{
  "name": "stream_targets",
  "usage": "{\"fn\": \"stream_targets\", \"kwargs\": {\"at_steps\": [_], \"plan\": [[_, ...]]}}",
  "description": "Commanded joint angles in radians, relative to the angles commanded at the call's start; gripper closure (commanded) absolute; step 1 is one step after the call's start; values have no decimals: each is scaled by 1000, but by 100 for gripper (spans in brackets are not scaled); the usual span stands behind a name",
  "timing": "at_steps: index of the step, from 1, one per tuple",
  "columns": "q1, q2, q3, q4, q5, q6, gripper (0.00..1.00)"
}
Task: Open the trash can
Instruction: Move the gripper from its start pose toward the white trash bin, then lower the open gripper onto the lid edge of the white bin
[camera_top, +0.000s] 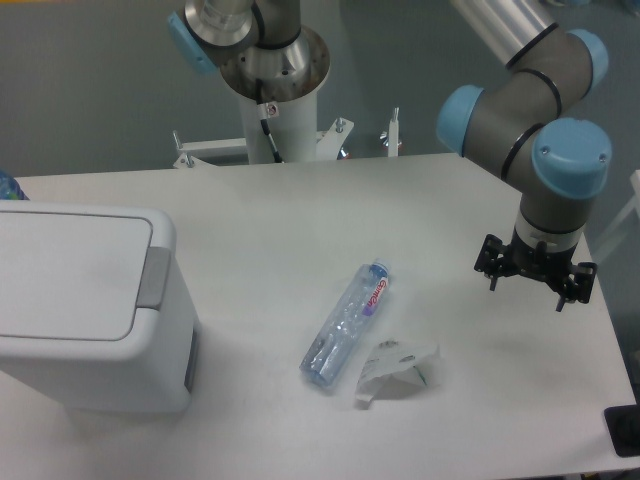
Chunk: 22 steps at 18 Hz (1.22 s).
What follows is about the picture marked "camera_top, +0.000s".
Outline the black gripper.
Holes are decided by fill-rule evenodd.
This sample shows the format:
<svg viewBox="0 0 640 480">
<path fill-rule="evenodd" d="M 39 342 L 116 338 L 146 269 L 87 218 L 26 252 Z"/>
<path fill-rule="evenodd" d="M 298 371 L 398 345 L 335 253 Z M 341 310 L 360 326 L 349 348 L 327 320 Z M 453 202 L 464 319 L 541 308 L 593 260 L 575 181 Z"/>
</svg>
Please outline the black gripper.
<svg viewBox="0 0 640 480">
<path fill-rule="evenodd" d="M 547 284 L 559 298 L 556 311 L 575 302 L 588 304 L 597 276 L 594 262 L 572 263 L 575 247 L 550 252 L 549 244 L 539 241 L 535 247 L 527 245 L 519 236 L 513 236 L 509 245 L 493 234 L 485 237 L 474 264 L 494 292 L 500 278 L 520 275 Z"/>
</svg>

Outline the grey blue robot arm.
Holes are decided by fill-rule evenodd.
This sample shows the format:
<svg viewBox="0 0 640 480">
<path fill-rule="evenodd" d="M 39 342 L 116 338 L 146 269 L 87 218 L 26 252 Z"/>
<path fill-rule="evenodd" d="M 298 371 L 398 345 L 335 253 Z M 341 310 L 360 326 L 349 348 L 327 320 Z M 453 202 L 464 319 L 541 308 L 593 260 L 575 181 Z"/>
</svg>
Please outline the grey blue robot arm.
<svg viewBox="0 0 640 480">
<path fill-rule="evenodd" d="M 604 79 L 607 48 L 589 31 L 562 29 L 537 1 L 458 1 L 455 8 L 510 77 L 494 91 L 456 89 L 439 112 L 437 136 L 521 195 L 510 241 L 488 235 L 475 268 L 492 282 L 544 283 L 561 304 L 588 303 L 597 266 L 573 255 L 606 184 L 612 143 L 567 111 Z"/>
</svg>

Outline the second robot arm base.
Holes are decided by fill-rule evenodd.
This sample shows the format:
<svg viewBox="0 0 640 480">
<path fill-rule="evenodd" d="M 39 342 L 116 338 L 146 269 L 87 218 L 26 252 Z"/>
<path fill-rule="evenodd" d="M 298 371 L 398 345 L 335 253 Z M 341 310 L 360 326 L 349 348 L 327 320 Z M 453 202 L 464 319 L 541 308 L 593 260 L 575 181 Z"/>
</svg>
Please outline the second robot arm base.
<svg viewBox="0 0 640 480">
<path fill-rule="evenodd" d="M 328 47 L 302 24 L 298 0 L 186 1 L 167 24 L 196 72 L 219 72 L 229 88 L 258 104 L 300 99 L 330 71 Z"/>
</svg>

